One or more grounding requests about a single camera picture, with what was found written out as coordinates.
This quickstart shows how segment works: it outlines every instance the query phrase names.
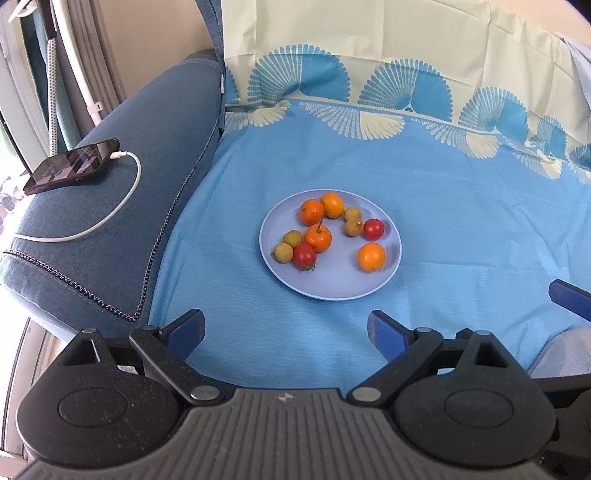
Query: wall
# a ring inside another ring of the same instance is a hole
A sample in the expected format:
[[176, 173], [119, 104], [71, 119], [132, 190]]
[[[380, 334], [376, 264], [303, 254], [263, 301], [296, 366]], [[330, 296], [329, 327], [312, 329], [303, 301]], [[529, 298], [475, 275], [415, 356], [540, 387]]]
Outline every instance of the wall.
[[127, 96], [191, 53], [212, 48], [195, 0], [96, 0]]
[[[95, 1], [127, 96], [189, 54], [212, 46], [194, 0]], [[551, 32], [591, 44], [591, 25], [566, 0], [491, 2]]]
[[552, 33], [559, 31], [591, 45], [591, 25], [566, 0], [490, 0]]

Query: light blue plate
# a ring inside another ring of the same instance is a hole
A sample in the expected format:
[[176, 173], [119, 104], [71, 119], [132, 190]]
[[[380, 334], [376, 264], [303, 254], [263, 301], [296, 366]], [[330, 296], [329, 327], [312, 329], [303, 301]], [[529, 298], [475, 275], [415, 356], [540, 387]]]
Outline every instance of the light blue plate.
[[[324, 219], [323, 224], [332, 233], [332, 244], [326, 252], [318, 254], [314, 270], [299, 270], [292, 262], [281, 264], [272, 257], [271, 253], [283, 235], [293, 229], [303, 235], [308, 228], [298, 215], [301, 204], [307, 199], [320, 199], [327, 192], [337, 192], [346, 207], [360, 209], [363, 221], [370, 218], [383, 221], [385, 232], [377, 240], [386, 250], [382, 270], [369, 273], [361, 269], [357, 251], [368, 241], [363, 235], [348, 237], [341, 219]], [[352, 300], [373, 293], [394, 276], [402, 256], [400, 234], [391, 218], [368, 199], [341, 190], [307, 190], [280, 201], [263, 220], [259, 246], [267, 267], [279, 280], [296, 292], [319, 300]]]

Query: phone screen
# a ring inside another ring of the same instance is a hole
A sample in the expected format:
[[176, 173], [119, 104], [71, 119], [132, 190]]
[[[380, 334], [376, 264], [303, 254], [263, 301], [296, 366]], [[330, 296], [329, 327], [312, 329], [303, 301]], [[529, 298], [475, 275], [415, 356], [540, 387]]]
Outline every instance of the phone screen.
[[117, 147], [117, 140], [107, 140], [46, 158], [33, 173], [33, 181], [39, 187], [57, 180], [94, 173]]

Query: ribbed surface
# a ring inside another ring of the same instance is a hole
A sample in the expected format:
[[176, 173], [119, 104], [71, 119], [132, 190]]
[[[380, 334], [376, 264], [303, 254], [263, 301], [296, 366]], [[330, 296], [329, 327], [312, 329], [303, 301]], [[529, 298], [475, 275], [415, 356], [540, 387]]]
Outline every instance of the ribbed surface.
[[237, 390], [195, 408], [158, 452], [128, 465], [72, 472], [36, 462], [22, 480], [550, 479], [537, 465], [468, 472], [413, 452], [379, 410], [352, 407], [335, 390]]
[[57, 53], [56, 39], [47, 41], [47, 100], [49, 109], [49, 156], [57, 155]]

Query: blue armrest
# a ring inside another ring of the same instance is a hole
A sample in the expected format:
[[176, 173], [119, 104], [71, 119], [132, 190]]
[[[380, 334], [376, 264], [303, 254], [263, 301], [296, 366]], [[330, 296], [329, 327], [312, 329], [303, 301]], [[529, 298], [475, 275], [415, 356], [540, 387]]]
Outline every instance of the blue armrest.
[[[96, 327], [105, 336], [123, 336], [146, 325], [169, 234], [217, 146], [221, 78], [210, 53], [193, 55], [126, 100], [83, 140], [118, 138], [121, 150], [142, 163], [134, 195], [107, 224], [72, 242], [15, 239], [0, 254], [0, 284], [51, 333], [69, 340]], [[122, 158], [93, 184], [39, 194], [19, 232], [81, 232], [113, 210], [135, 175], [134, 161]]]

